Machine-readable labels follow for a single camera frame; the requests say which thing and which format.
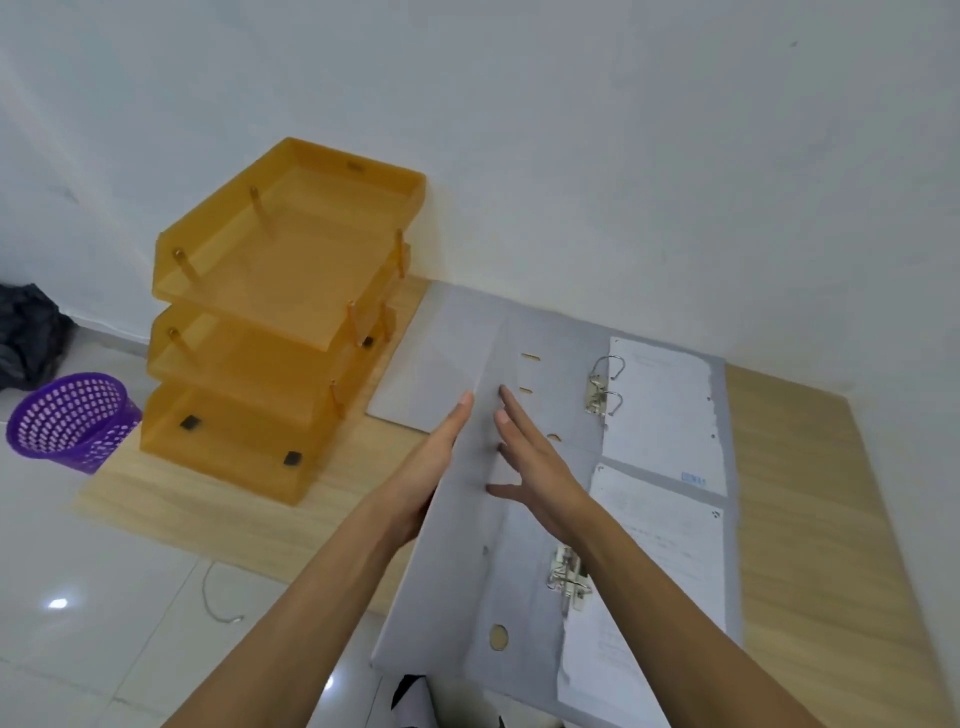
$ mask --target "white tile floor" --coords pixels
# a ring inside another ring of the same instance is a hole
[[[81,332],[60,374],[106,372],[142,407],[156,384],[139,356]],[[0,391],[0,424],[22,398]],[[68,506],[85,476],[0,446],[0,726],[157,728],[283,592],[283,585],[84,521]],[[310,728],[393,728],[397,676],[370,667],[383,618],[361,620]],[[445,725],[493,728],[479,689],[431,680]],[[510,728],[552,724],[512,720]]]

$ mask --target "black plastic bag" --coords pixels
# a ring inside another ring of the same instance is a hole
[[[76,327],[32,283],[0,283],[0,389],[33,390],[50,381]]]

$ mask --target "metal hook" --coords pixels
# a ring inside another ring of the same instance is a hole
[[[210,618],[214,621],[220,622],[221,624],[236,624],[238,621],[243,621],[246,615],[237,615],[236,617],[220,617],[213,613],[213,610],[210,609],[210,602],[206,600],[206,578],[210,575],[210,570],[213,569],[213,565],[217,562],[211,561],[210,566],[206,568],[206,573],[204,574],[204,581],[200,585],[200,594],[204,598],[204,609],[206,613],[210,615]]]
[[[601,356],[593,363],[593,369],[590,370],[590,376],[594,376],[597,373],[597,367],[600,366],[600,362],[604,359],[619,359],[620,360],[620,371],[615,375],[609,377],[609,381],[613,381],[618,376],[623,374],[623,370],[627,368],[627,362],[623,360],[622,356],[617,356],[615,353],[609,353],[606,356]]]
[[[621,395],[619,392],[611,392],[609,389],[606,392],[604,392],[604,394],[607,397],[609,397],[610,395],[613,395],[614,397],[620,397],[620,401],[616,404],[616,407],[614,407],[613,409],[607,410],[607,416],[612,417],[613,415],[616,414],[616,410],[618,410],[620,407],[623,406],[623,395]]]

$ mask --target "person's right hand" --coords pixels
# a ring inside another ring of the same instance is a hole
[[[523,503],[552,536],[572,545],[578,523],[595,503],[523,411],[513,392],[501,386],[500,398],[505,409],[493,415],[503,438],[500,454],[523,480],[520,485],[492,483],[487,492]]]

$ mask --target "gray binder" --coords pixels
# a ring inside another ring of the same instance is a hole
[[[556,539],[524,506],[485,491],[488,482],[516,477],[495,453],[499,438],[492,413],[500,407],[500,384],[511,387],[540,430],[552,436],[584,488],[603,462],[724,509],[727,632],[742,642],[738,488],[724,362],[695,354],[710,366],[727,479],[727,494],[720,496],[603,457],[603,417],[587,405],[591,372],[606,382],[612,336],[684,351],[461,286],[431,284],[367,412],[429,431],[465,389],[474,390],[476,404],[374,649],[375,667],[395,674],[463,676],[578,725],[609,726],[557,700],[564,595],[548,585],[556,568]],[[506,649],[491,647],[493,625],[507,628]]]

